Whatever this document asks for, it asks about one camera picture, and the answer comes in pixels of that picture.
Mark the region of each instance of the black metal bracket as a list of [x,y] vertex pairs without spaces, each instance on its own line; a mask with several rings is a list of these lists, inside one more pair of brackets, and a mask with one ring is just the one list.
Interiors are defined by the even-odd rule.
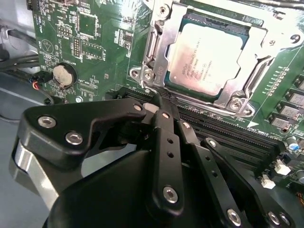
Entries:
[[22,115],[18,138],[27,150],[69,170],[79,166],[92,147],[94,131],[119,122],[140,121],[145,115],[141,104],[132,99],[33,107]]
[[285,210],[217,141],[206,138],[200,144],[190,124],[180,119],[174,98],[165,95],[157,94],[144,105],[121,99],[28,109],[13,152],[14,174],[26,173],[32,183],[23,184],[34,185],[32,190],[51,209],[67,187],[82,188],[80,165],[86,156],[95,154],[88,155],[90,149],[100,149],[93,133],[101,132],[102,149],[138,142],[136,149],[149,156],[145,206],[162,225],[184,216],[185,156],[205,185],[203,202],[210,208],[212,227],[295,227]]
[[292,218],[249,173],[211,138],[202,141],[212,153],[225,181],[233,188],[235,197],[243,202],[243,210],[254,227],[295,227]]

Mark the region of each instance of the motherboard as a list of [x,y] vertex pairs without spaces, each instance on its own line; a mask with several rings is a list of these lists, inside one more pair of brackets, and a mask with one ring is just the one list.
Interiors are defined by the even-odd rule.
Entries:
[[53,74],[43,87],[65,103],[161,87],[184,109],[304,154],[303,11],[229,0],[32,0],[28,8],[40,68]]

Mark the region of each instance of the cpu socket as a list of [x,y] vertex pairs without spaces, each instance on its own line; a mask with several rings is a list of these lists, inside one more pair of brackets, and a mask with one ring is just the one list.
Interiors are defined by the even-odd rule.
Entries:
[[229,0],[185,1],[143,1],[152,19],[142,66],[130,76],[143,88],[167,89],[183,105],[251,117],[250,99],[269,66],[281,50],[302,44],[303,33],[277,11]]

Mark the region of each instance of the hole in bracket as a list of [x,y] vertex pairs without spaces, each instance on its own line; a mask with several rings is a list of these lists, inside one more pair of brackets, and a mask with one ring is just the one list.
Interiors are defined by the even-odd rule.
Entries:
[[290,39],[292,44],[296,44],[297,42],[300,41],[301,37],[298,34],[294,34],[290,37]]
[[218,177],[218,174],[215,171],[211,171],[211,173],[214,177]]
[[174,154],[171,153],[171,152],[167,152],[167,155],[168,155],[169,158],[174,158]]

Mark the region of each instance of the red wire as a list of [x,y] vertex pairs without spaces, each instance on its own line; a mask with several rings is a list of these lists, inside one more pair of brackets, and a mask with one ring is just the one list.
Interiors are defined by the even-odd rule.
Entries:
[[34,89],[39,90],[39,86],[37,85],[37,83],[38,83],[38,82],[35,81],[35,82],[33,82],[32,85],[33,85],[33,88],[34,88]]

